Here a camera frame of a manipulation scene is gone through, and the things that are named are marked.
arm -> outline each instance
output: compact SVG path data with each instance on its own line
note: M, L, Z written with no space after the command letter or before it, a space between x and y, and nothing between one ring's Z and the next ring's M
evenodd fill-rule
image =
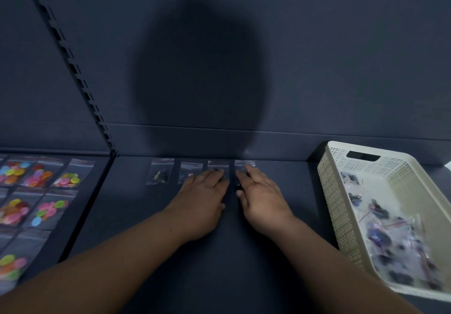
M216 227L222 174L192 176L163 211L0 297L2 314L117 312L182 244Z
M277 244L325 313L420 313L297 219L274 181L257 168L246 169L250 176L237 172L246 219Z

perforated basket wall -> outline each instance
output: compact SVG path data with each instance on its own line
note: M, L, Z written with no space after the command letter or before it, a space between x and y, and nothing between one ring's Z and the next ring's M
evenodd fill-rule
M347 157L350 150L378 155L380 158L374 162L350 158ZM368 178L371 175L383 177L403 209L411 214L421 214L422 219L427 221L428 244L436 252L434 261L438 262L443 270L451 270L451 261L449 261L451 205L420 164L405 153L331 141L327 144L318 165L318 173L339 249L354 264L381 279L371 262L351 202L343 186L340 170L363 172L368 174ZM383 282L399 293L451 302L451 294L446 292ZM451 283L449 276L446 282L448 282L449 290L449 283Z

basket handle hole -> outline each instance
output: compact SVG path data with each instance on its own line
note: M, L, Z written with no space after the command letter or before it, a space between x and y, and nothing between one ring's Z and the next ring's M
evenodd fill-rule
M379 160L381 157L378 155L371 155L371 154L365 154L365 153L359 153L357 151L352 151L350 150L348 152L348 154L346 155L346 157L350 157L350 158L356 158L358 160L364 160L364 161L377 161Z

hand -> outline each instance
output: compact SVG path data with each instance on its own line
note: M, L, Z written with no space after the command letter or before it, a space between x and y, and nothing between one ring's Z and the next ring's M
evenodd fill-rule
M237 171L244 191L236 191L240 198L246 219L263 235L274 239L296 217L290 210L276 183L258 168L246 165L250 176Z
M223 170L204 171L189 177L164 210L173 216L182 243L199 239L216 227L226 207L221 201L229 185L228 180L218 183L223 174Z

forearm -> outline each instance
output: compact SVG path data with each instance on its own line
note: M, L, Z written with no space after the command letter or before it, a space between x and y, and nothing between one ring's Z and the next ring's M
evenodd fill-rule
M177 230L157 213L0 297L2 313L116 312L183 243Z
M420 313L301 220L293 220L272 238L325 313Z

